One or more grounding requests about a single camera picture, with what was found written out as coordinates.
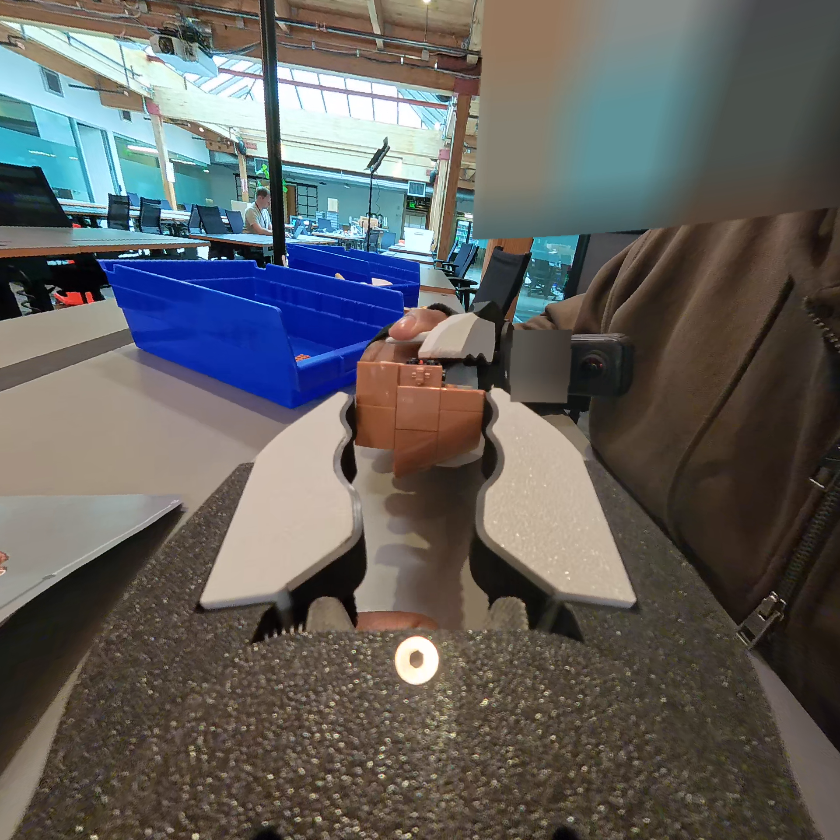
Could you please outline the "brown toy brick assembly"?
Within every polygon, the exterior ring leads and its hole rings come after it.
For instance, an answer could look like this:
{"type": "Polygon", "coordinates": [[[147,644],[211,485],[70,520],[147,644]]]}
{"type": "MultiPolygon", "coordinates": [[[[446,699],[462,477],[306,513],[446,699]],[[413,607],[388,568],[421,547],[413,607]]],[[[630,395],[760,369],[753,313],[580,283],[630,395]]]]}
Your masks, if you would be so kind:
{"type": "Polygon", "coordinates": [[[478,449],[486,401],[484,390],[449,384],[438,362],[359,362],[354,442],[391,452],[394,476],[408,476],[478,449]]]}

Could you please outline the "black mesh chair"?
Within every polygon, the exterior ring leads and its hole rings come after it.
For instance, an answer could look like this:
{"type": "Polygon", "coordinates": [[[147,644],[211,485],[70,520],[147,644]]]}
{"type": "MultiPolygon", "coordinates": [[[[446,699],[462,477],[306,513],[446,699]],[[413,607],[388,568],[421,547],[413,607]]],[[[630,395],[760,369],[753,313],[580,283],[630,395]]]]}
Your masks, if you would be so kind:
{"type": "Polygon", "coordinates": [[[476,294],[466,311],[480,312],[492,303],[498,308],[500,315],[507,319],[522,288],[531,257],[530,252],[513,254],[500,246],[495,247],[476,294]]]}

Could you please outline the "person's brown jacket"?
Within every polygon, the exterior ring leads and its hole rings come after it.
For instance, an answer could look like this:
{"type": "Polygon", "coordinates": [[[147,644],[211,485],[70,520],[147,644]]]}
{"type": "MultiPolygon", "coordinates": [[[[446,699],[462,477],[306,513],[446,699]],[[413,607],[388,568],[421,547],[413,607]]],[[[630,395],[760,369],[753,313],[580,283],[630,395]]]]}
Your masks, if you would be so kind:
{"type": "Polygon", "coordinates": [[[593,448],[838,745],[838,210],[633,245],[599,331],[633,383],[593,448]]]}

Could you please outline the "person's right hand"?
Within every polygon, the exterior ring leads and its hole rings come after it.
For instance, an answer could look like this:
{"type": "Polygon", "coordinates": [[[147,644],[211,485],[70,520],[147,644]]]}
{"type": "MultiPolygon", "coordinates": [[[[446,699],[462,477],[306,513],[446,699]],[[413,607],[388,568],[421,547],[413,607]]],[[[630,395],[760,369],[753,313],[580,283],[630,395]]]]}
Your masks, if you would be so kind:
{"type": "Polygon", "coordinates": [[[360,362],[404,363],[415,359],[424,341],[421,334],[455,314],[455,310],[437,303],[428,308],[406,310],[402,318],[374,336],[362,353],[360,362]]]}

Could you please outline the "row of black office chairs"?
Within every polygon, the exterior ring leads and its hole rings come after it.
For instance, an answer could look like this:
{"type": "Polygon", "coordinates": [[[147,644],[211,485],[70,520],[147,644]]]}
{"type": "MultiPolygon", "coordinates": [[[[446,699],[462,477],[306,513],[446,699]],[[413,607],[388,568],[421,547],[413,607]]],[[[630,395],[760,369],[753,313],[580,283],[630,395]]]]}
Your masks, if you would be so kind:
{"type": "Polygon", "coordinates": [[[91,205],[84,210],[79,204],[76,211],[68,213],[72,218],[79,218],[90,226],[100,226],[119,230],[140,230],[145,233],[183,234],[209,233],[214,235],[216,228],[222,233],[241,235],[245,232],[243,214],[236,208],[224,209],[216,205],[186,204],[183,208],[172,209],[163,199],[141,197],[137,194],[127,196],[109,195],[108,206],[91,205]]]}

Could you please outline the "wooden post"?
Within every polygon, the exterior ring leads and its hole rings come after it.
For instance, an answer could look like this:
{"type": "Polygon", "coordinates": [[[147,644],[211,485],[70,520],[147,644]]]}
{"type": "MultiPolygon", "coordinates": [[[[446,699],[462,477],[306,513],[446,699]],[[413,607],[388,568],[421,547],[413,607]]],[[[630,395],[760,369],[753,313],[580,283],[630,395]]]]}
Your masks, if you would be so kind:
{"type": "Polygon", "coordinates": [[[443,172],[444,167],[442,167],[436,183],[437,186],[444,188],[437,226],[437,257],[439,259],[448,255],[455,238],[457,192],[471,99],[472,96],[467,90],[458,91],[455,100],[453,129],[447,133],[447,135],[451,135],[448,160],[446,161],[445,172],[443,172]]]}

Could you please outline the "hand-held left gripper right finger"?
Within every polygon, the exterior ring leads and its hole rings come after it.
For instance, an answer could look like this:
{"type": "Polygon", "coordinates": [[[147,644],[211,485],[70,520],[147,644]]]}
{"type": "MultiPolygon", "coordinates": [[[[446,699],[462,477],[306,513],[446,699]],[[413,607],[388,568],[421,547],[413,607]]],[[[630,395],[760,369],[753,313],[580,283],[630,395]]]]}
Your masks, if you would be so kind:
{"type": "Polygon", "coordinates": [[[497,463],[476,501],[479,540],[562,602],[632,607],[637,598],[581,451],[507,392],[486,394],[497,463]]]}

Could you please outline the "blue plastic bin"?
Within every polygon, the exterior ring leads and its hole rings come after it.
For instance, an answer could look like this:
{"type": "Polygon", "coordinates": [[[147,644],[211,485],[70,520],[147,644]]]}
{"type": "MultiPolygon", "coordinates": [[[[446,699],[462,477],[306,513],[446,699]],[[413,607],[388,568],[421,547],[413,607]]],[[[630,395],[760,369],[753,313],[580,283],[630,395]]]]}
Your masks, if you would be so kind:
{"type": "Polygon", "coordinates": [[[418,304],[421,286],[419,265],[407,260],[387,257],[363,250],[346,251],[339,246],[300,245],[287,243],[288,266],[329,277],[372,285],[386,280],[389,288],[402,294],[404,307],[418,304]]]}
{"type": "Polygon", "coordinates": [[[253,261],[100,265],[139,349],[289,408],[352,385],[368,343],[404,310],[389,287],[253,261]]]}

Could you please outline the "ceiling projector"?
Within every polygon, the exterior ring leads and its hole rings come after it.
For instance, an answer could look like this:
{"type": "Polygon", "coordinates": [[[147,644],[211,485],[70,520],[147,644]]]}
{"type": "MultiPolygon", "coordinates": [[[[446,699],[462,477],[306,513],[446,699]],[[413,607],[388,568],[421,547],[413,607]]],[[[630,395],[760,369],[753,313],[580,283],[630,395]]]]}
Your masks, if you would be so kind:
{"type": "Polygon", "coordinates": [[[200,78],[218,75],[209,30],[186,20],[182,25],[154,31],[150,36],[152,54],[182,74],[200,78]]]}

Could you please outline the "long brown-edged table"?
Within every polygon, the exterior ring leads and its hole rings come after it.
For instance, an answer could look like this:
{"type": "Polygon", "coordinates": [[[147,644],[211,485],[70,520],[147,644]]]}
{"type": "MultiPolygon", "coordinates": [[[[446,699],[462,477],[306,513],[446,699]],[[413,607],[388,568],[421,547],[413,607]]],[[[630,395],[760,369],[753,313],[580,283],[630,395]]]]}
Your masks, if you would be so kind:
{"type": "Polygon", "coordinates": [[[1,227],[1,259],[63,258],[85,254],[195,249],[203,238],[127,232],[105,227],[1,227]]]}

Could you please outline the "black boom pole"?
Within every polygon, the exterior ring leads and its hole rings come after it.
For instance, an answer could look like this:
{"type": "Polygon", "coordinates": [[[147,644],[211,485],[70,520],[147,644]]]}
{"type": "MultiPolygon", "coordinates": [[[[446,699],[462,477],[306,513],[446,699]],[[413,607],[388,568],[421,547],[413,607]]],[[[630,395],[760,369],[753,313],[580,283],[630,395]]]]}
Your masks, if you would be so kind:
{"type": "Polygon", "coordinates": [[[277,76],[277,14],[274,1],[259,1],[262,79],[266,116],[269,204],[276,265],[287,265],[286,207],[282,180],[280,109],[277,76]]]}

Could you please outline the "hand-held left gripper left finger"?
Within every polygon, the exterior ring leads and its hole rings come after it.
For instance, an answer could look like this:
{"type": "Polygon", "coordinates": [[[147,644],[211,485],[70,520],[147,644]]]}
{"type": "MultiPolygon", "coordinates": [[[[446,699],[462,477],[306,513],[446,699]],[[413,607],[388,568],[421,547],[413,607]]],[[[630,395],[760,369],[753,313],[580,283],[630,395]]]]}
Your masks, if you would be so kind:
{"type": "Polygon", "coordinates": [[[337,392],[257,455],[199,604],[205,610],[290,601],[363,535],[361,500],[342,468],[351,395],[337,392]]]}

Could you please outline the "open grey booklet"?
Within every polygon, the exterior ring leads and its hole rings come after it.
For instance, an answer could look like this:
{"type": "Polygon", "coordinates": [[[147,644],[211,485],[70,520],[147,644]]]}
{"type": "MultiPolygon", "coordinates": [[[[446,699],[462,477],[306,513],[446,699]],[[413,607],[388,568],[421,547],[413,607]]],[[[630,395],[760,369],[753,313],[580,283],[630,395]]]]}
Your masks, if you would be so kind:
{"type": "Polygon", "coordinates": [[[181,506],[171,495],[2,496],[1,623],[181,506]]]}

